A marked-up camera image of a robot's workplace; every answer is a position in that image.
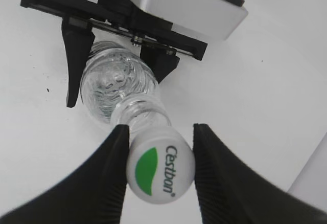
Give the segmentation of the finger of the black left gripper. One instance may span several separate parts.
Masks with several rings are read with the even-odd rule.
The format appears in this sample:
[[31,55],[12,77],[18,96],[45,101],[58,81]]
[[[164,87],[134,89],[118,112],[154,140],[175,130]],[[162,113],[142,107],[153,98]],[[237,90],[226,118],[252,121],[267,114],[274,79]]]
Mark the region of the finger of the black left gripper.
[[167,50],[141,47],[140,58],[151,69],[158,83],[161,83],[172,71],[174,71],[180,58],[176,52],[167,54]]
[[68,67],[66,106],[74,107],[78,100],[80,82],[91,47],[95,40],[92,25],[73,17],[66,17],[61,25]]

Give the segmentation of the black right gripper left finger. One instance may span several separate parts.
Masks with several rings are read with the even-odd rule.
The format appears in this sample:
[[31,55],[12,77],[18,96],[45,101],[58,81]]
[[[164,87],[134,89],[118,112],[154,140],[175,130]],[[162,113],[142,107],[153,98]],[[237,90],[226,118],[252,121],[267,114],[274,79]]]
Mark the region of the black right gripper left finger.
[[1,223],[120,223],[128,150],[129,127],[117,125],[80,167]]

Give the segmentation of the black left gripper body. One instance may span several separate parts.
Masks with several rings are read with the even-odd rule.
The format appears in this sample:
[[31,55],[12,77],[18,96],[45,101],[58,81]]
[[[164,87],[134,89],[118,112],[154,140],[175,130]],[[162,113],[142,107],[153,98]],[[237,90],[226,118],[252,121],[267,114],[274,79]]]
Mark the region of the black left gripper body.
[[92,28],[129,38],[140,47],[183,53],[202,60],[207,43],[172,30],[173,24],[143,12],[131,0],[21,0],[20,5],[62,19],[73,17]]

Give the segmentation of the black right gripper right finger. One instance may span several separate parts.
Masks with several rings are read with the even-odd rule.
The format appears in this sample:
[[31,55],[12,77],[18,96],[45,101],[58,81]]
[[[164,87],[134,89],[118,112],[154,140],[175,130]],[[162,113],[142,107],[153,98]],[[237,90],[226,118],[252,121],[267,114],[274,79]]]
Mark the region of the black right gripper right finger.
[[203,223],[326,223],[326,213],[271,184],[207,124],[193,126],[195,187]]

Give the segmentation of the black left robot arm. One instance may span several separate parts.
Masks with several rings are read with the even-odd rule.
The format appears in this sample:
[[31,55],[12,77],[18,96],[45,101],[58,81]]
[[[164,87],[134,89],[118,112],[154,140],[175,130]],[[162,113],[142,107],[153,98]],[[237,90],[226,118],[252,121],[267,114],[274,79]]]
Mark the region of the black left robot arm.
[[173,31],[173,24],[139,9],[131,0],[21,0],[32,8],[62,18],[68,90],[66,105],[76,105],[81,77],[95,40],[93,29],[126,37],[141,47],[140,57],[163,81],[179,64],[178,53],[202,60],[207,44]]

